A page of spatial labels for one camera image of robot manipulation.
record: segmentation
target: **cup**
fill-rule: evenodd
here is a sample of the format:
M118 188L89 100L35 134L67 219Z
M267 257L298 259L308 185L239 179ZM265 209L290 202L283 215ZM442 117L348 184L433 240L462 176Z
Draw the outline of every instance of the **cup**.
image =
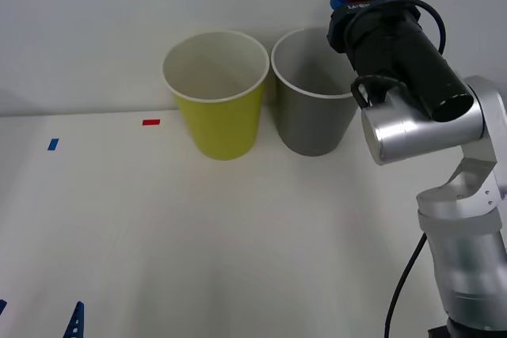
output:
M334 150L357 105L356 74L346 55L327 42L327 28L301 28L283 36L271 54L276 81L276 127L291 150L321 156Z
M257 137L269 56L241 32L207 32L167 54L164 79L197 148L216 160L248 152Z

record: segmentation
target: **white table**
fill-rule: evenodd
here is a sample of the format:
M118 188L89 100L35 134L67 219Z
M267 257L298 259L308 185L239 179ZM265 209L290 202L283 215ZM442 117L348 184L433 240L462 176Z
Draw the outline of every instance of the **white table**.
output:
M359 118L305 158L265 112L256 146L225 162L177 111L2 118L0 337L60 338L78 300L88 338L382 336L421 236L415 196L459 159L378 167ZM445 321L426 247L392 336Z

